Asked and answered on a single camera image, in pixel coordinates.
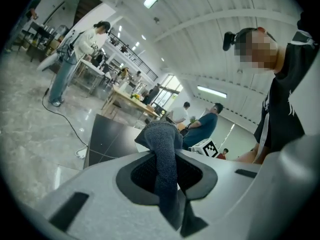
floor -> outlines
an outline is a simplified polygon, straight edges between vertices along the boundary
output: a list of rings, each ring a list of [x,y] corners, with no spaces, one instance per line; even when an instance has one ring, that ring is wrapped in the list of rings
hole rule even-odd
[[[59,187],[83,169],[84,160],[75,152],[84,145],[62,116],[45,110],[43,95],[54,74],[36,72],[39,62],[24,51],[5,54],[0,61],[0,167],[15,196],[33,207],[48,192]],[[100,88],[96,96],[106,95]],[[103,100],[87,97],[71,84],[65,103],[56,108],[44,97],[44,105],[66,116],[79,137],[88,143],[96,113]],[[134,124],[130,109],[114,110],[108,117],[123,124]]]

jeans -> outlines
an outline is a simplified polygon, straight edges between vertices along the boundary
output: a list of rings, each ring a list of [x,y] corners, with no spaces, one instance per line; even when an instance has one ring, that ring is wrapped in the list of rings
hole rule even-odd
[[[58,71],[58,74],[55,77],[55,80],[53,82],[53,85],[50,91],[50,96],[49,96],[50,103],[61,102],[62,95],[66,90],[68,84],[71,82],[71,79],[76,70],[76,66],[77,66],[76,54],[73,53],[70,58],[66,54],[63,58],[63,63],[61,65],[60,70]]]
[[[12,45],[14,44],[15,40],[18,38],[20,32],[24,29],[24,26],[28,23],[30,19],[27,16],[21,17],[21,19],[17,22],[17,24],[13,27],[10,38],[6,43],[6,48],[11,49]]]

bag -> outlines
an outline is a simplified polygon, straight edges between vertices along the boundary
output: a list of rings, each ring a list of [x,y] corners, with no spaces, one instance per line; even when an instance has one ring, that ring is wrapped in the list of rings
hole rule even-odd
[[[43,71],[51,65],[55,64],[59,60],[59,54],[57,52],[51,54],[49,57],[44,59],[39,66],[36,68],[36,71]]]

window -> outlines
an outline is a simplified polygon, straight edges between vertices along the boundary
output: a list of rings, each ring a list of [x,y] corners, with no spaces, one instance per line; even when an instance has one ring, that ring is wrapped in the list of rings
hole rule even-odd
[[[168,107],[172,103],[174,98],[183,90],[183,86],[180,84],[179,80],[175,75],[168,75],[166,79],[161,84],[163,87],[159,92],[158,96],[155,98],[154,103],[157,103],[161,107]]]

white ceiling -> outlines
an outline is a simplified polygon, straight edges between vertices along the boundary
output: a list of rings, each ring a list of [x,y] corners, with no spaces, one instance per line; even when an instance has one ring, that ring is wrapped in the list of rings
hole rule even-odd
[[[150,9],[145,0],[103,1],[123,14],[121,25],[140,41],[140,49],[163,57],[190,94],[222,103],[225,117],[251,126],[260,121],[262,99],[274,76],[237,73],[233,48],[222,49],[224,33],[261,26],[285,46],[301,12],[294,0],[158,0]],[[227,93],[227,98],[200,92],[197,85]]]

